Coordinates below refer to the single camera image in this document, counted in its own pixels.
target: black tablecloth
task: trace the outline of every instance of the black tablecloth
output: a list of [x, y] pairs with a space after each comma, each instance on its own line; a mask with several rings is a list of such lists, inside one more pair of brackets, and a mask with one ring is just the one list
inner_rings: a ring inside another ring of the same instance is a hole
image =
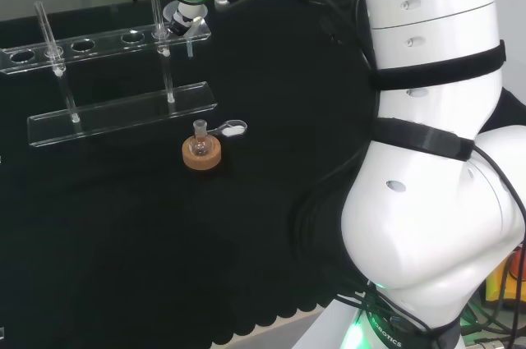
[[[51, 71], [0, 76], [5, 347], [206, 348], [330, 301], [320, 271], [293, 257], [286, 218], [367, 139], [374, 97], [357, 47], [331, 39], [325, 15], [294, 0], [212, 8], [212, 36], [195, 44], [195, 58], [183, 46], [172, 53], [174, 82], [207, 80], [214, 111], [38, 149], [28, 146], [26, 118], [63, 108]], [[140, 2], [50, 21], [60, 39], [150, 17]], [[34, 18], [0, 24], [0, 46], [38, 41]], [[74, 63], [68, 73], [78, 105], [163, 88], [152, 51]], [[526, 124], [512, 96], [500, 106], [489, 126]], [[223, 142], [209, 173], [181, 159], [198, 117], [249, 126]], [[326, 240], [345, 191], [320, 206]]]

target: screw hole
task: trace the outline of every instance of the screw hole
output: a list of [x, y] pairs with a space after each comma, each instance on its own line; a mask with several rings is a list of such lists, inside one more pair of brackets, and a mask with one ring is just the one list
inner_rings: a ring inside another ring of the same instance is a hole
[[411, 97], [425, 97], [429, 93], [425, 88], [410, 89], [406, 92]]
[[406, 191], [405, 185], [402, 182], [398, 181], [387, 181], [387, 186], [397, 193], [404, 193]]

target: green led light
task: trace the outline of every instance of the green led light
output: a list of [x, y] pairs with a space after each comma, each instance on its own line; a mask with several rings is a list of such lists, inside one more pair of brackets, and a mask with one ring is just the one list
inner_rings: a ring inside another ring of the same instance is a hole
[[363, 331], [360, 323], [351, 324], [345, 334], [344, 342], [340, 349], [368, 349], [369, 345], [363, 340]]

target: white wall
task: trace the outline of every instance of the white wall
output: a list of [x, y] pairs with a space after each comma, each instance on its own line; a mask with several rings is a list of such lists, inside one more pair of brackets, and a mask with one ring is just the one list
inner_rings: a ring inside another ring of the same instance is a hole
[[504, 87], [526, 103], [526, 0], [496, 0], [496, 3], [508, 57]]

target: white robotic arm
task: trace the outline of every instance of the white robotic arm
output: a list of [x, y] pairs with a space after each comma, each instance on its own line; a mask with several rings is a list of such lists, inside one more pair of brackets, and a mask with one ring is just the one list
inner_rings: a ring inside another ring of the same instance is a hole
[[[379, 70], [483, 53], [500, 44], [495, 0], [367, 0]], [[526, 128], [478, 132], [501, 71], [448, 85], [381, 92], [379, 117], [475, 140], [526, 200]], [[440, 328], [524, 237], [510, 193], [477, 154], [451, 158], [372, 142], [342, 214], [348, 253], [396, 305]], [[373, 349], [385, 344], [362, 316]], [[464, 348], [462, 338], [455, 349]]]

